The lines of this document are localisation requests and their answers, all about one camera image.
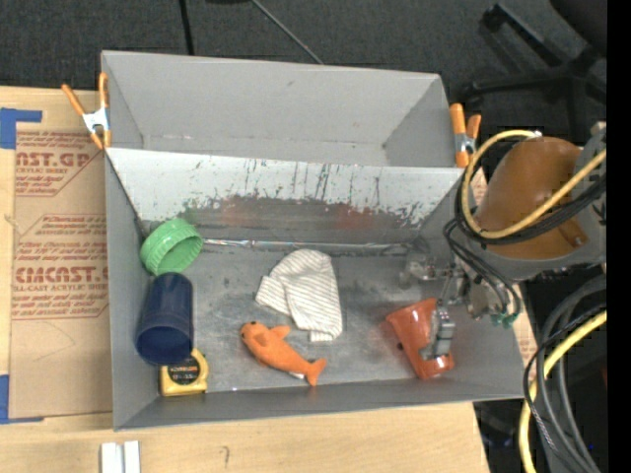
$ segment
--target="white cloth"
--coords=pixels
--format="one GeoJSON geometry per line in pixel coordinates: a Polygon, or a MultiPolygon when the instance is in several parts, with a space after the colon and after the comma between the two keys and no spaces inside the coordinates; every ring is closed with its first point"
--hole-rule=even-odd
{"type": "Polygon", "coordinates": [[[285,256],[263,277],[258,304],[290,315],[312,342],[326,342],[342,332],[342,313],[331,258],[317,250],[300,249],[285,256]]]}

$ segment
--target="blue cup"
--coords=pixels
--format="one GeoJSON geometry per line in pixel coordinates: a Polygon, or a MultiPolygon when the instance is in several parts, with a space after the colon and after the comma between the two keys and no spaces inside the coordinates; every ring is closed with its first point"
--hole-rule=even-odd
{"type": "Polygon", "coordinates": [[[179,273],[156,277],[136,330],[136,351],[152,365],[186,360],[193,350],[193,286],[179,273]]]}

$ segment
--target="tape measure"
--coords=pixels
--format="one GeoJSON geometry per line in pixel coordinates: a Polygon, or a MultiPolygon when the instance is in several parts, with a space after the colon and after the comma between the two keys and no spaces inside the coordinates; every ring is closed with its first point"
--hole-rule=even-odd
{"type": "Polygon", "coordinates": [[[208,373],[206,358],[193,349],[181,363],[160,367],[160,393],[163,396],[183,396],[206,392],[208,373]]]}

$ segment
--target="orange toy fish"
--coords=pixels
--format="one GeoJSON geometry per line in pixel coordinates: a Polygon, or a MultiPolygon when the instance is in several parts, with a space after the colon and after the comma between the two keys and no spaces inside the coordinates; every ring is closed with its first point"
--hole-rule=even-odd
{"type": "Polygon", "coordinates": [[[262,365],[304,375],[310,385],[317,385],[317,378],[326,367],[326,359],[313,363],[305,360],[285,342],[284,338],[290,331],[289,326],[269,329],[260,322],[252,321],[241,328],[241,338],[262,365]]]}

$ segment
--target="green bottle cap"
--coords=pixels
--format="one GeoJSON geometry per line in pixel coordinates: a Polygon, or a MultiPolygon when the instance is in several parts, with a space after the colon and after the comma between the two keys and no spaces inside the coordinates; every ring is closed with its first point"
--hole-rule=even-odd
{"type": "Polygon", "coordinates": [[[204,240],[184,219],[171,219],[151,232],[140,247],[140,259],[154,275],[180,273],[199,255],[204,240]]]}

